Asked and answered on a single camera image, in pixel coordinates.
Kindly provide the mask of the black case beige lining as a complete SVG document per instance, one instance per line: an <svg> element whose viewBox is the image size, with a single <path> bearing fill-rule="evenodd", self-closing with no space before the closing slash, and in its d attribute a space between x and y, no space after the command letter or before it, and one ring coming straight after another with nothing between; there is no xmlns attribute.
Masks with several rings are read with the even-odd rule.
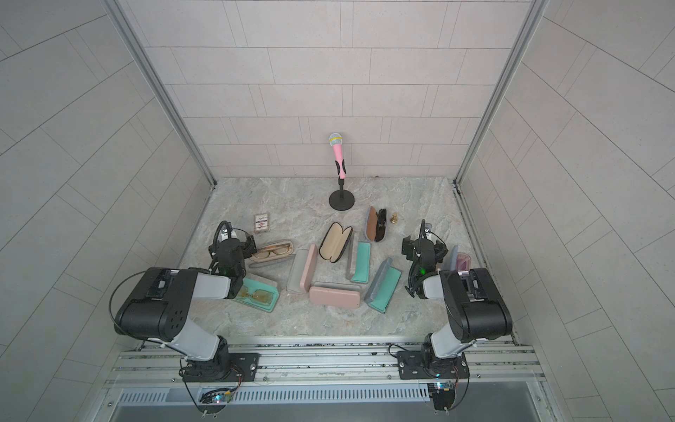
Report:
<svg viewBox="0 0 675 422"><path fill-rule="evenodd" d="M347 243L353 235L353 227L343 227L333 222L319 247L319 256L330 263L337 263L343 256Z"/></svg>

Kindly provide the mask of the brown black glasses case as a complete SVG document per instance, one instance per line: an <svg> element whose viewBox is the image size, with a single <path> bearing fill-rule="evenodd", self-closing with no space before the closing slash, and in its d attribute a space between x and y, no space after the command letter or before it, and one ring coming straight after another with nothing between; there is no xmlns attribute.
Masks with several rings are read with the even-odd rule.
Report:
<svg viewBox="0 0 675 422"><path fill-rule="evenodd" d="M365 235L369 242L379 243L386 235L388 210L371 207L367 213Z"/></svg>

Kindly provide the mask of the right circuit board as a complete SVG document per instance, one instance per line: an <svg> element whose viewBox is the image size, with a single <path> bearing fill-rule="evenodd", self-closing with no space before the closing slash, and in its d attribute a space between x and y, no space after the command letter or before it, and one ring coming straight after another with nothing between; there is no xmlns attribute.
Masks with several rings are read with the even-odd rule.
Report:
<svg viewBox="0 0 675 422"><path fill-rule="evenodd" d="M455 404L455 388L447 383L428 383L427 389L434 411L449 413Z"/></svg>

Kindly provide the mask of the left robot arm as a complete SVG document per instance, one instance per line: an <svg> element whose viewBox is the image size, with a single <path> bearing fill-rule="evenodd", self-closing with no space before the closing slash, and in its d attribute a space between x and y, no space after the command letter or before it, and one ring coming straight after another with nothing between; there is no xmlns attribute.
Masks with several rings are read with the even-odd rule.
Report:
<svg viewBox="0 0 675 422"><path fill-rule="evenodd" d="M108 310L114 330L149 341L184 356L179 376L186 383L252 382L257 353L230 354L226 339L202 329L189 318L194 299L232 300L244 286L245 261L257 252L253 235L220 222L208 247L209 268L151 267L117 311Z"/></svg>

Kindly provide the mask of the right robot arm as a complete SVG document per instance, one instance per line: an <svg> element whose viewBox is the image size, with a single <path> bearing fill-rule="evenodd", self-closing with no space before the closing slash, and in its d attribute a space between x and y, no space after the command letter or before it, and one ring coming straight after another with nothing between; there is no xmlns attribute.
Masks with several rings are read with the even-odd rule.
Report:
<svg viewBox="0 0 675 422"><path fill-rule="evenodd" d="M412 297L440 300L448 322L425 337L421 355L404 358L410 367L419 364L420 374L430 378L457 376L465 350L483 341L513 333L513 319L490 272L485 268L460 271L443 267L448 254L445 241L432 241L431 225L420 223L418 238L406 237L402 254L411 262L405 290Z"/></svg>

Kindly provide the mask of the pink grey case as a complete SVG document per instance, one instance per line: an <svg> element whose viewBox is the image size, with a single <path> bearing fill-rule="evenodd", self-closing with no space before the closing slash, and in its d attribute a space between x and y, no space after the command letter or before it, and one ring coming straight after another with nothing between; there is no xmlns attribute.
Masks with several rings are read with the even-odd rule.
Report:
<svg viewBox="0 0 675 422"><path fill-rule="evenodd" d="M307 294L311 288L316 269L318 250L315 244L295 253L288 276L287 291L293 294Z"/></svg>

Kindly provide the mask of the playing card box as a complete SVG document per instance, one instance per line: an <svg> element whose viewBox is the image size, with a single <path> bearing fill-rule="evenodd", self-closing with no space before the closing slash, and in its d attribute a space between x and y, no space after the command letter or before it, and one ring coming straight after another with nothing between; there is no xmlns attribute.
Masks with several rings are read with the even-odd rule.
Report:
<svg viewBox="0 0 675 422"><path fill-rule="evenodd" d="M263 233L270 230L270 218L268 213L260 213L254 216L253 230L255 233Z"/></svg>

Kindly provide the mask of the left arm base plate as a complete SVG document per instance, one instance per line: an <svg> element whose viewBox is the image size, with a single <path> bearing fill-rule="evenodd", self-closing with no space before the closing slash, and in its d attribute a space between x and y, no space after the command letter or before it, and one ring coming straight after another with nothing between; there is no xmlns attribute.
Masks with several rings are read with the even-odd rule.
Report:
<svg viewBox="0 0 675 422"><path fill-rule="evenodd" d="M230 353L216 355L209 362L189 360L179 375L186 383L253 382L259 359L259 353Z"/></svg>

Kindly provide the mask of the aluminium mounting rail frame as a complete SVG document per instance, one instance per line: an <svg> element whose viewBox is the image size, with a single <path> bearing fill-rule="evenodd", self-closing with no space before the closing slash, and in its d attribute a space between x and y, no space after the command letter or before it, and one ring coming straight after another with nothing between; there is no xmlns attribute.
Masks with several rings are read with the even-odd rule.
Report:
<svg viewBox="0 0 675 422"><path fill-rule="evenodd" d="M156 411L161 421L185 411L197 420L243 420L255 411L305 404L363 405L368 420L405 407L444 420L554 421L548 386L530 346L502 337L463 355L469 379L402 380L395 352L420 351L406 338L244 339L230 353L259 353L253 382L186 383L185 359L157 346L123 352L112 366L92 413L96 421L128 420L132 411ZM447 383L456 399L449 413L434 411L428 383ZM203 393L232 389L225 405L201 404Z"/></svg>

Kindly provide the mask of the beige case with glasses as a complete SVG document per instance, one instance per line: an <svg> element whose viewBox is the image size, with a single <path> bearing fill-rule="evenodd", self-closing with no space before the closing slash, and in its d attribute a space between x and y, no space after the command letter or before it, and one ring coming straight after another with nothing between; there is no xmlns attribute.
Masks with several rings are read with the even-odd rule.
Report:
<svg viewBox="0 0 675 422"><path fill-rule="evenodd" d="M295 246L291 240L284 239L270 244L262 245L258 248L251 258L249 258L250 268L265 267L268 265L288 260L295 256Z"/></svg>

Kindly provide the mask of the pink toy microphone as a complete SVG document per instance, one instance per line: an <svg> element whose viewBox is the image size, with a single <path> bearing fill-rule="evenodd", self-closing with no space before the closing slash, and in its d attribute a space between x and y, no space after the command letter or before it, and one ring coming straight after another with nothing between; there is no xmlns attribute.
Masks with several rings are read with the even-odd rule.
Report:
<svg viewBox="0 0 675 422"><path fill-rule="evenodd" d="M329 144L330 147L332 147L333 153L334 153L334 158L335 158L335 164L337 167L337 175L339 176L340 179L345 179L346 178L346 166L345 166L345 159L344 159L344 151L343 151L343 137L339 133L332 133L329 137Z"/></svg>

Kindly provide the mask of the blue case beige lining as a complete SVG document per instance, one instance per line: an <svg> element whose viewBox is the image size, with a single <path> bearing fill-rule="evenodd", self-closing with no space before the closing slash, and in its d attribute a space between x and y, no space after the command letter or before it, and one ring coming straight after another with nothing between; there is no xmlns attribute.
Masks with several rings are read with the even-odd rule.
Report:
<svg viewBox="0 0 675 422"><path fill-rule="evenodd" d="M469 269L471 269L471 256L465 252L460 252L458 245L452 248L441 264L441 271L466 272Z"/></svg>

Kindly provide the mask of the mint case yellow glasses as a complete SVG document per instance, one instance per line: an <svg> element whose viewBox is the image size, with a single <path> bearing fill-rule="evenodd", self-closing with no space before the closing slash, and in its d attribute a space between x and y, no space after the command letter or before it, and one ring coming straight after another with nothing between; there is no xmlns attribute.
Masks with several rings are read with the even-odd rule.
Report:
<svg viewBox="0 0 675 422"><path fill-rule="evenodd" d="M243 286L234 298L235 302L266 313L274 310L278 300L279 290L276 286L249 278L244 278Z"/></svg>

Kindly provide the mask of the circuit board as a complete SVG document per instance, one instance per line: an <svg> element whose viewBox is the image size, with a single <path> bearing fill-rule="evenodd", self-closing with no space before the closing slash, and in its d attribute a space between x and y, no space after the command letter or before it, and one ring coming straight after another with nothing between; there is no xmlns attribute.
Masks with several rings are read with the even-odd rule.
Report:
<svg viewBox="0 0 675 422"><path fill-rule="evenodd" d="M228 404L234 397L236 391L232 389L217 389L207 391L200 397L201 404Z"/></svg>
<svg viewBox="0 0 675 422"><path fill-rule="evenodd" d="M455 388L447 383L428 383L427 389L434 411L449 413L455 404Z"/></svg>

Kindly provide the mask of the left circuit board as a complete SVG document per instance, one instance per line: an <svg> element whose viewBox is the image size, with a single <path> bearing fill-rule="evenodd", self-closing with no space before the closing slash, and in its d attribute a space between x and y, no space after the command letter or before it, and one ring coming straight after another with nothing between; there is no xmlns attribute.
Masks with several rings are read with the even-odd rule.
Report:
<svg viewBox="0 0 675 422"><path fill-rule="evenodd" d="M200 397L201 404L228 404L234 397L236 391L232 389L217 389L207 391Z"/></svg>

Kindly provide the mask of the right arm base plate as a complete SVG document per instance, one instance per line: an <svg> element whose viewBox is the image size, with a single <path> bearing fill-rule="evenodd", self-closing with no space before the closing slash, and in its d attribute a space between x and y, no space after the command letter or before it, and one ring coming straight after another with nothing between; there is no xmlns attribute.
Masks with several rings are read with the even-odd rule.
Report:
<svg viewBox="0 0 675 422"><path fill-rule="evenodd" d="M464 355L440 359L428 353L400 350L397 358L399 376L402 380L432 379L440 381L469 379L469 364Z"/></svg>

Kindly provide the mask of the pink closed glasses case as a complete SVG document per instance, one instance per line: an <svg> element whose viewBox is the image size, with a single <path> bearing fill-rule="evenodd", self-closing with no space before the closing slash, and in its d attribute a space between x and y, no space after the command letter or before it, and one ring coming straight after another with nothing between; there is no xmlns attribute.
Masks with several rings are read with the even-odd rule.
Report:
<svg viewBox="0 0 675 422"><path fill-rule="evenodd" d="M315 285L309 289L309 300L317 305L358 309L361 295L359 290Z"/></svg>

